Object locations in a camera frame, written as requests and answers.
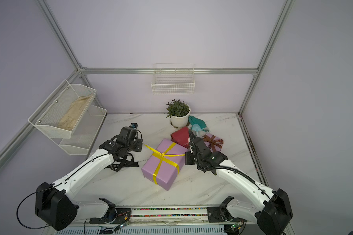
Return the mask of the red gift box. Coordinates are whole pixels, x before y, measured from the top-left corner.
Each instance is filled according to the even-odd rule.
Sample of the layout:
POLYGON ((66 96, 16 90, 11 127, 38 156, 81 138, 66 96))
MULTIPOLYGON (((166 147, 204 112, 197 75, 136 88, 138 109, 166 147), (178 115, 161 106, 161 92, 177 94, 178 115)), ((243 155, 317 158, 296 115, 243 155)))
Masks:
POLYGON ((171 140, 176 144, 183 146, 185 148, 190 148, 188 127, 183 127, 180 130, 172 133, 170 136, 171 136, 171 140))

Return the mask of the black lettered ribbon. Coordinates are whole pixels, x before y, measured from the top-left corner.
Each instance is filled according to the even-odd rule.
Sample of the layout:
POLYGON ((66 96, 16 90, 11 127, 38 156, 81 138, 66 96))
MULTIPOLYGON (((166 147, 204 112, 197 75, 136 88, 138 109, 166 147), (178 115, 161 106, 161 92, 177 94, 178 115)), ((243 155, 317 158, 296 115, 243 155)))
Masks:
POLYGON ((110 164, 106 168, 119 172, 123 168, 132 168, 132 167, 139 167, 137 161, 135 161, 134 156, 132 153, 128 153, 123 157, 119 157, 118 159, 114 160, 114 163, 110 164))

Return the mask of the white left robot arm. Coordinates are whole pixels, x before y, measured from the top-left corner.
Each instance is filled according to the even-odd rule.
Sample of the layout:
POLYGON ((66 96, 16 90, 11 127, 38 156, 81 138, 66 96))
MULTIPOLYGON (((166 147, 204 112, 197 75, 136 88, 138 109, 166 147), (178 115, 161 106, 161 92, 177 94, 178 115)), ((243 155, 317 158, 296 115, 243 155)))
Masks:
POLYGON ((52 184, 42 183, 35 195, 35 215, 57 231, 68 227, 72 222, 99 218, 104 223, 112 223, 117 216, 116 205, 106 198, 97 201, 76 201, 78 192, 103 169, 118 172, 123 168, 138 167, 133 152, 141 152, 142 133, 137 123, 123 127, 120 134, 105 141, 82 164, 52 184))

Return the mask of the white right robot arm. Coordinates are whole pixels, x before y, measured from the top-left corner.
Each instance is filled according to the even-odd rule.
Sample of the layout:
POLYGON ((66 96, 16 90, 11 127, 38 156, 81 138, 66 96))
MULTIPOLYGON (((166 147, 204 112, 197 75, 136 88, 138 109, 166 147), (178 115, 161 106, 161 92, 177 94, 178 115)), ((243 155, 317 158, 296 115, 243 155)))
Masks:
POLYGON ((190 150, 186 152, 185 164, 196 165, 198 170, 226 180, 253 204, 248 207, 228 196, 219 206, 208 208, 208 218, 214 222, 253 222, 266 235, 283 235, 293 217, 288 194, 254 180, 225 154, 211 151, 193 131, 188 134, 190 150))

